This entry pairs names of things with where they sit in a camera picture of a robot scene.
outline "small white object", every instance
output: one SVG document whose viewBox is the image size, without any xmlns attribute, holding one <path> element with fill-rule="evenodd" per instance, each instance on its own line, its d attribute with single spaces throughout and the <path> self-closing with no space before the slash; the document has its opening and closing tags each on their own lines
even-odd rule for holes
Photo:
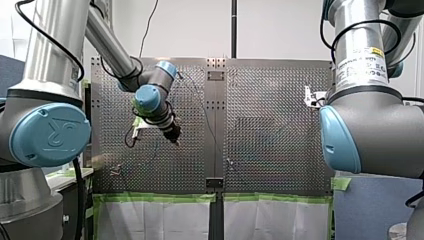
<svg viewBox="0 0 424 240">
<path fill-rule="evenodd" d="M 321 108 L 322 105 L 324 105 L 325 95 L 326 94 L 327 94 L 326 91 L 312 93 L 311 92 L 311 88 L 309 86 L 305 86 L 305 99 L 304 99 L 304 102 L 305 102 L 306 106 L 308 106 L 310 108 L 317 108 L 317 109 L 319 109 L 319 108 Z"/>
<path fill-rule="evenodd" d="M 406 240 L 406 223 L 393 225 L 389 229 L 390 240 Z"/>
<path fill-rule="evenodd" d="M 134 127 L 132 138 L 137 139 L 143 128 L 157 128 L 157 126 L 147 124 L 145 121 L 140 119 L 138 125 Z"/>
<path fill-rule="evenodd" d="M 69 222 L 69 216 L 68 215 L 64 215 L 63 216 L 63 223 L 67 224 Z"/>
</svg>

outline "black cable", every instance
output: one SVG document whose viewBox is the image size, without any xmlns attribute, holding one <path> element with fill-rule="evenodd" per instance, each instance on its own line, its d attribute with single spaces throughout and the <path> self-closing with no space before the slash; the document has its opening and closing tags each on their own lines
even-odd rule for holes
<svg viewBox="0 0 424 240">
<path fill-rule="evenodd" d="M 6 109 L 6 101 L 0 102 L 0 113 L 2 113 Z"/>
<path fill-rule="evenodd" d="M 125 134 L 125 137 L 124 137 L 124 143 L 128 148 L 133 148 L 135 146 L 135 142 L 137 141 L 137 139 L 131 138 L 132 143 L 128 143 L 128 136 L 130 135 L 130 133 L 133 129 L 134 129 L 134 126 L 131 125 L 130 129 L 128 129 L 128 131 L 127 131 L 127 133 Z"/>
<path fill-rule="evenodd" d="M 347 32 L 349 32 L 350 30 L 352 30 L 354 27 L 356 27 L 356 26 L 358 26 L 358 25 L 361 25 L 361 24 L 367 24 L 367 23 L 381 23 L 381 24 L 385 24 L 385 25 L 387 25 L 387 26 L 389 26 L 389 27 L 391 27 L 395 32 L 396 32 L 396 35 L 397 35 L 397 40 L 396 40 L 396 43 L 395 43 L 395 45 L 392 47 L 392 48 L 390 48 L 390 50 L 387 50 L 386 52 L 384 52 L 384 54 L 389 54 L 389 53 L 391 53 L 393 50 L 395 50 L 398 46 L 399 46 L 399 44 L 400 44 L 400 41 L 401 41 L 401 39 L 402 39 L 402 33 L 401 33 L 401 31 L 399 30 L 399 28 L 396 26 L 396 24 L 394 24 L 394 23 L 392 23 L 392 22 L 389 22 L 389 21 L 387 21 L 387 20 L 383 20 L 383 19 L 373 19 L 373 20 L 365 20 L 365 21 L 361 21 L 361 22 L 357 22 L 357 23 L 354 23 L 354 24 L 352 24 L 352 25 L 350 25 L 350 26 L 348 26 L 348 27 L 346 27 L 345 29 L 343 29 L 337 36 L 336 36 L 336 38 L 334 39 L 334 41 L 333 41 L 333 44 L 331 45 L 331 59 L 333 60 L 333 63 L 336 63 L 336 57 L 335 57 L 335 50 L 336 50 L 336 46 L 337 46 L 337 43 L 339 42 L 339 40 L 347 33 Z"/>
<path fill-rule="evenodd" d="M 411 55 L 412 51 L 414 51 L 415 45 L 417 43 L 417 35 L 414 33 L 413 37 L 412 37 L 412 46 L 411 49 L 409 49 L 408 53 L 399 61 L 397 61 L 396 63 L 393 63 L 392 65 L 390 65 L 388 68 L 394 68 L 396 67 L 398 64 L 400 64 L 401 62 L 405 61 L 409 55 Z"/>
<path fill-rule="evenodd" d="M 198 91 L 198 89 L 197 89 L 196 83 L 194 82 L 193 78 L 192 78 L 189 74 L 187 74 L 187 73 L 185 73 L 185 72 L 181 72 L 181 73 L 184 73 L 184 74 L 185 74 L 185 75 L 186 75 L 186 76 L 190 79 L 190 81 L 191 81 L 191 83 L 192 83 L 192 85 L 193 85 L 193 88 L 194 88 L 194 91 L 195 91 L 195 92 L 193 92 L 190 88 L 189 88 L 189 90 L 190 90 L 190 92 L 192 92 L 192 93 L 193 93 L 193 95 L 195 95 L 195 96 L 197 96 L 197 97 L 199 98 L 200 106 L 201 106 L 201 108 L 202 108 L 202 110 L 203 110 L 203 113 L 205 114 L 206 124 L 208 125 L 209 132 L 212 134 L 212 138 L 213 138 L 213 140 L 214 140 L 214 142 L 215 142 L 215 146 L 217 147 L 218 152 L 219 152 L 222 156 L 224 156 L 224 152 L 221 150 L 221 148 L 219 147 L 219 145 L 218 145 L 218 143 L 217 143 L 215 133 L 212 131 L 212 127 L 211 127 L 211 124 L 210 124 L 210 122 L 209 122 L 209 119 L 208 119 L 208 115 L 207 115 L 206 109 L 203 107 L 202 99 L 201 99 L 201 97 L 200 97 L 200 93 L 199 93 L 199 91 Z M 180 73 L 180 72 L 177 72 L 177 75 L 178 75 L 178 77 L 179 77 L 181 80 L 183 80 L 183 79 L 184 79 L 184 77 L 182 76 L 182 74 L 181 74 L 181 73 Z M 233 172 L 235 172 L 235 173 L 238 175 L 238 179 L 240 180 L 240 182 L 241 182 L 242 184 L 245 184 L 245 181 L 243 180 L 243 177 L 241 176 L 241 174 L 239 173 L 239 171 L 237 170 L 237 168 L 236 168 L 236 167 L 234 167 L 234 165 L 233 165 L 233 164 L 234 164 L 234 162 L 232 162 L 232 161 L 230 161 L 230 160 L 227 160 L 226 162 L 227 162 L 227 165 L 226 165 L 226 171 L 225 171 L 225 174 L 224 174 L 224 179 L 227 179 L 227 178 L 228 178 L 228 173 L 229 173 L 230 171 L 233 171 Z M 223 187 L 224 192 L 226 191 L 226 188 L 227 188 L 227 184 L 225 184 L 225 182 L 224 182 L 224 187 Z"/>
<path fill-rule="evenodd" d="M 405 205 L 409 208 L 415 208 L 414 205 L 412 205 L 412 203 L 420 200 L 421 198 L 424 197 L 424 191 L 419 192 L 418 194 L 416 194 L 415 196 L 411 197 L 410 199 L 406 200 Z"/>
<path fill-rule="evenodd" d="M 77 215 L 77 227 L 75 231 L 75 240 L 80 240 L 82 236 L 82 228 L 84 225 L 84 179 L 82 178 L 81 167 L 79 165 L 78 158 L 72 161 L 75 169 L 75 178 L 77 180 L 77 190 L 78 190 L 78 215 Z"/>
<path fill-rule="evenodd" d="M 325 16 L 325 11 L 327 9 L 327 5 L 328 5 L 328 1 L 324 0 L 323 3 L 323 7 L 322 7 L 322 14 L 321 14 L 321 22 L 320 22 L 320 26 L 319 26 L 319 32 L 320 32 L 320 36 L 321 36 L 321 41 L 324 43 L 324 45 L 326 47 L 328 47 L 329 49 L 331 48 L 331 45 L 327 42 L 327 40 L 325 39 L 324 36 L 324 16 Z"/>
<path fill-rule="evenodd" d="M 141 41 L 141 48 L 140 48 L 140 54 L 139 54 L 139 57 L 141 57 L 141 55 L 142 55 L 142 53 L 143 53 L 144 40 L 146 39 L 147 34 L 149 33 L 150 21 L 152 20 L 152 17 L 153 17 L 153 15 L 154 15 L 154 14 L 155 14 L 155 12 L 156 12 L 156 8 L 157 8 L 157 6 L 158 6 L 158 3 L 159 3 L 159 0 L 156 0 L 155 6 L 153 7 L 152 13 L 150 13 L 149 20 L 147 21 L 147 28 L 146 28 L 146 32 L 144 33 L 143 40 Z"/>
<path fill-rule="evenodd" d="M 52 36 L 50 36 L 48 33 L 43 31 L 41 28 L 39 28 L 31 19 L 29 19 L 21 10 L 21 6 L 34 2 L 34 0 L 22 0 L 15 4 L 16 12 L 21 16 L 29 25 L 31 25 L 33 28 L 35 28 L 39 33 L 41 33 L 45 38 L 47 38 L 50 42 L 52 42 L 54 45 L 56 45 L 60 50 L 62 50 L 68 57 L 76 64 L 78 65 L 78 68 L 80 69 L 80 76 L 77 79 L 77 82 L 84 79 L 84 66 L 82 63 L 78 60 L 77 57 L 75 57 L 68 49 L 66 49 L 61 43 L 59 43 L 56 39 L 54 39 Z"/>
<path fill-rule="evenodd" d="M 1 222 L 0 222 L 0 234 L 4 240 L 10 240 L 9 233 L 7 232 L 6 228 L 3 226 Z"/>
<path fill-rule="evenodd" d="M 424 103 L 424 98 L 418 98 L 418 97 L 402 97 L 402 101 L 411 101 L 411 102 Z"/>
<path fill-rule="evenodd" d="M 105 14 L 103 13 L 102 9 L 101 9 L 101 8 L 99 8 L 99 6 L 97 6 L 97 5 L 94 3 L 94 0 L 91 0 L 91 1 L 90 1 L 90 6 L 94 7 L 95 9 L 97 9 L 97 10 L 100 12 L 100 15 L 102 16 L 102 18 L 103 18 L 103 19 L 105 19 Z"/>
<path fill-rule="evenodd" d="M 107 75 L 109 75 L 109 76 L 111 76 L 113 78 L 118 79 L 120 83 L 122 83 L 123 85 L 125 85 L 122 82 L 122 80 L 131 79 L 131 78 L 138 78 L 143 73 L 143 71 L 141 70 L 141 69 L 143 69 L 143 63 L 141 62 L 141 60 L 138 59 L 138 58 L 136 58 L 136 57 L 131 57 L 131 59 L 134 59 L 135 61 L 137 61 L 140 64 L 140 70 L 138 71 L 138 68 L 137 67 L 134 67 L 134 69 L 129 74 L 127 74 L 127 75 L 125 75 L 123 77 L 118 77 L 115 74 L 111 73 L 109 70 L 107 70 L 107 68 L 106 68 L 106 66 L 105 66 L 105 64 L 103 62 L 103 58 L 102 57 L 100 57 L 100 65 L 102 66 L 103 71 L 105 71 Z"/>
<path fill-rule="evenodd" d="M 325 101 L 326 99 L 325 99 L 325 97 L 322 97 L 322 98 L 318 98 L 318 99 L 316 99 L 315 98 L 315 102 L 320 106 L 320 107 L 324 107 L 322 104 L 321 104 L 321 102 L 320 101 Z"/>
</svg>

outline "wire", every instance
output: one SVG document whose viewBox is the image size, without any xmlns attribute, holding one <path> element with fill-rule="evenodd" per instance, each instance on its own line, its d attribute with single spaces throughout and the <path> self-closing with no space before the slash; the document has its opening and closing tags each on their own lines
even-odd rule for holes
<svg viewBox="0 0 424 240">
<path fill-rule="evenodd" d="M 75 178 L 77 180 L 78 189 L 78 215 L 77 215 L 77 227 L 75 232 L 75 240 L 80 240 L 82 235 L 82 228 L 84 223 L 84 180 L 82 179 L 81 167 L 79 165 L 78 158 L 72 161 L 75 169 Z"/>
<path fill-rule="evenodd" d="M 327 42 L 324 36 L 324 18 L 325 18 L 324 16 L 325 16 L 325 11 L 328 8 L 327 6 L 328 6 L 328 1 L 324 0 L 319 31 L 320 31 L 321 41 L 324 43 L 326 47 L 328 47 L 329 49 L 332 49 L 331 45 Z"/>
<path fill-rule="evenodd" d="M 127 133 L 125 134 L 125 137 L 124 137 L 124 143 L 128 148 L 133 148 L 135 146 L 135 142 L 138 140 L 138 139 L 131 138 L 132 143 L 128 143 L 128 136 L 130 135 L 130 133 L 133 129 L 134 129 L 134 126 L 131 125 L 130 129 L 128 129 L 128 131 L 127 131 Z"/>
<path fill-rule="evenodd" d="M 6 228 L 3 226 L 1 222 L 0 222 L 0 234 L 4 240 L 10 240 L 9 233 L 7 232 Z"/>
<path fill-rule="evenodd" d="M 199 98 L 199 102 L 200 102 L 200 106 L 201 106 L 201 108 L 203 109 L 203 113 L 205 114 L 205 119 L 206 119 L 206 123 L 207 123 L 207 125 L 208 125 L 208 130 L 209 130 L 209 132 L 211 133 L 211 135 L 212 135 L 212 138 L 213 138 L 213 140 L 214 140 L 214 142 L 215 142 L 215 146 L 217 147 L 217 149 L 218 149 L 218 151 L 219 151 L 219 153 L 223 156 L 223 151 L 221 150 L 221 148 L 219 147 L 219 145 L 218 145 L 218 143 L 217 143 L 217 140 L 216 140 L 216 136 L 215 136 L 215 133 L 213 132 L 213 130 L 212 130 L 212 127 L 211 127 L 211 124 L 210 124 L 210 122 L 209 122 L 209 119 L 208 119 L 208 116 L 207 116 L 207 113 L 206 113 L 206 109 L 203 107 L 203 104 L 202 104 L 202 99 L 200 98 L 200 93 L 199 93 L 199 91 L 198 91 L 198 89 L 197 89 L 197 86 L 196 86 L 196 83 L 194 82 L 194 80 L 193 80 L 193 78 L 190 76 L 190 75 L 188 75 L 187 73 L 185 73 L 185 72 L 181 72 L 181 73 L 184 73 L 184 75 L 186 75 L 189 79 L 190 79 L 190 81 L 191 81 L 191 83 L 192 83 L 192 85 L 193 85 L 193 88 L 194 88 L 194 90 L 196 91 L 195 93 L 195 95 Z M 177 72 L 177 75 L 178 75 L 178 77 L 181 79 L 181 80 L 183 80 L 184 79 L 184 77 L 181 75 L 181 73 L 180 72 Z M 232 161 L 230 161 L 230 160 L 226 160 L 226 162 L 227 162 L 227 165 L 226 165 L 226 169 L 227 169 L 227 171 L 225 171 L 225 175 L 224 175 L 224 178 L 226 179 L 227 178 L 227 174 L 230 172 L 230 171 L 234 171 L 237 175 L 238 175 L 238 178 L 239 178 L 239 180 L 244 184 L 245 182 L 244 182 L 244 180 L 243 180 L 243 178 L 241 177 L 241 175 L 240 175 L 240 173 L 239 173 L 239 171 L 237 170 L 237 168 L 235 168 L 234 167 L 234 165 L 233 165 L 233 163 L 234 162 L 232 162 Z M 227 185 L 225 184 L 225 182 L 224 182 L 224 188 L 223 188 L 223 190 L 224 190 L 224 192 L 225 192 L 225 190 L 226 190 L 226 188 L 227 188 Z"/>
<path fill-rule="evenodd" d="M 90 1 L 90 6 L 97 9 L 100 12 L 100 15 L 102 16 L 102 18 L 105 19 L 105 14 L 103 13 L 102 9 L 94 3 L 94 0 Z"/>
<path fill-rule="evenodd" d="M 43 31 L 41 28 L 39 28 L 33 21 L 31 21 L 21 10 L 21 6 L 34 2 L 34 0 L 22 0 L 15 4 L 16 12 L 21 16 L 29 25 L 31 25 L 33 28 L 35 28 L 39 33 L 41 33 L 45 38 L 47 38 L 50 42 L 52 42 L 54 45 L 56 45 L 60 50 L 62 50 L 68 57 L 76 64 L 78 65 L 78 68 L 80 69 L 80 75 L 77 79 L 77 82 L 80 82 L 82 79 L 84 79 L 84 66 L 82 63 L 78 60 L 75 55 L 73 55 L 68 49 L 66 49 L 62 44 L 60 44 L 56 39 L 54 39 L 52 36 L 47 34 L 45 31 Z"/>
<path fill-rule="evenodd" d="M 421 191 L 418 194 L 411 197 L 410 199 L 406 200 L 405 205 L 409 208 L 415 208 L 415 206 L 412 205 L 412 203 L 418 201 L 419 199 L 421 199 L 423 197 L 424 197 L 424 191 Z"/>
<path fill-rule="evenodd" d="M 424 103 L 424 98 L 418 98 L 418 97 L 403 97 L 402 101 L 411 101 L 411 102 L 420 102 Z"/>
<path fill-rule="evenodd" d="M 319 105 L 319 107 L 324 107 L 322 104 L 321 104 L 321 102 L 320 101 L 325 101 L 326 99 L 325 99 L 325 97 L 322 97 L 322 98 L 318 98 L 318 99 L 316 99 L 315 98 L 315 102 Z"/>
<path fill-rule="evenodd" d="M 354 23 L 354 24 L 352 24 L 352 25 L 350 25 L 350 26 L 348 26 L 348 27 L 346 27 L 345 29 L 343 29 L 337 36 L 336 36 L 336 38 L 334 39 L 334 41 L 333 41 L 333 44 L 331 45 L 331 59 L 333 60 L 333 63 L 336 63 L 336 57 L 335 57 L 335 50 L 336 50 L 336 46 L 337 46 L 337 43 L 339 42 L 339 40 L 347 33 L 347 32 L 349 32 L 350 30 L 352 30 L 354 27 L 356 27 L 356 26 L 358 26 L 358 25 L 361 25 L 361 24 L 367 24 L 367 23 L 381 23 L 381 24 L 385 24 L 385 25 L 387 25 L 387 26 L 389 26 L 389 27 L 391 27 L 395 32 L 396 32 L 396 35 L 397 35 L 397 40 L 396 40 L 396 43 L 395 43 L 395 45 L 393 45 L 393 47 L 392 48 L 390 48 L 390 50 L 387 50 L 386 52 L 384 52 L 384 54 L 389 54 L 389 53 L 391 53 L 393 50 L 395 50 L 398 46 L 399 46 L 399 44 L 400 44 L 400 41 L 401 41 L 401 39 L 402 39 L 402 33 L 401 33 L 401 31 L 399 30 L 399 28 L 396 26 L 396 24 L 394 24 L 394 23 L 392 23 L 392 22 L 389 22 L 389 21 L 387 21 L 387 20 L 383 20 L 383 19 L 373 19 L 373 20 L 365 20 L 365 21 L 361 21 L 361 22 L 357 22 L 357 23 Z"/>
<path fill-rule="evenodd" d="M 147 21 L 147 28 L 146 28 L 146 32 L 144 33 L 143 36 L 143 40 L 141 41 L 141 48 L 140 48 L 140 54 L 139 57 L 141 57 L 142 53 L 143 53 L 143 47 L 144 47 L 144 40 L 146 40 L 147 34 L 149 33 L 149 28 L 150 28 L 150 21 L 152 20 L 153 15 L 156 12 L 156 8 L 158 6 L 159 0 L 156 0 L 155 6 L 153 7 L 152 13 L 150 13 L 150 17 L 149 20 Z"/>
<path fill-rule="evenodd" d="M 414 33 L 414 35 L 412 37 L 412 46 L 411 46 L 411 49 L 409 49 L 408 53 L 401 60 L 397 61 L 396 63 L 393 63 L 388 68 L 394 68 L 398 64 L 400 64 L 403 61 L 405 61 L 409 57 L 409 55 L 411 55 L 412 51 L 414 51 L 414 48 L 415 48 L 416 43 L 417 43 L 417 35 L 416 35 L 416 33 Z"/>
</svg>

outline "robotic arm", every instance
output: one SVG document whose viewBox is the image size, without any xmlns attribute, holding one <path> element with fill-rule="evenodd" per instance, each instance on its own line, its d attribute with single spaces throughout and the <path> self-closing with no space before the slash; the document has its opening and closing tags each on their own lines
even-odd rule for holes
<svg viewBox="0 0 424 240">
<path fill-rule="evenodd" d="M 161 61 L 143 72 L 88 0 L 38 0 L 34 23 L 80 56 L 84 34 L 119 80 L 119 88 L 135 92 L 137 115 L 156 125 L 172 143 L 181 128 L 166 101 L 177 70 Z M 0 164 L 54 167 L 72 161 L 87 144 L 91 128 L 79 109 L 78 68 L 69 56 L 33 31 L 24 78 L 8 90 L 0 113 Z"/>
<path fill-rule="evenodd" d="M 402 72 L 401 56 L 424 1 L 334 0 L 325 6 L 338 40 L 332 49 L 335 91 L 320 109 L 325 161 L 340 171 L 424 179 L 424 107 L 404 105 L 388 81 Z M 387 22 L 378 21 L 387 25 L 381 33 L 375 20 L 383 9 L 390 14 Z M 421 200 L 407 239 L 424 239 L 423 224 Z"/>
</svg>

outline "metal pole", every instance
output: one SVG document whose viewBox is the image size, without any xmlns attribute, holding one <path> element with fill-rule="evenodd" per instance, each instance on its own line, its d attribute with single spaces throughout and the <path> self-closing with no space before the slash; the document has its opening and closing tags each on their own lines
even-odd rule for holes
<svg viewBox="0 0 424 240">
<path fill-rule="evenodd" d="M 231 58 L 237 58 L 237 0 L 231 7 Z"/>
<path fill-rule="evenodd" d="M 124 77 L 134 71 L 135 64 L 122 47 L 106 22 L 90 7 L 85 36 L 104 58 L 118 77 Z"/>
<path fill-rule="evenodd" d="M 82 53 L 89 1 L 38 0 L 34 23 L 74 56 Z M 79 99 L 78 67 L 47 38 L 32 30 L 24 79 L 12 89 L 47 92 Z"/>
<path fill-rule="evenodd" d="M 387 20 L 398 26 L 399 30 L 402 33 L 402 40 L 399 46 L 393 52 L 386 55 L 387 66 L 392 66 L 393 64 L 396 64 L 401 60 L 402 54 L 407 48 L 415 29 L 417 29 L 418 25 L 420 24 L 422 17 L 422 15 L 412 18 L 401 18 L 396 17 L 394 15 L 389 16 Z M 383 30 L 384 49 L 392 48 L 396 40 L 397 36 L 395 31 L 393 31 L 391 27 L 386 26 Z"/>
</svg>

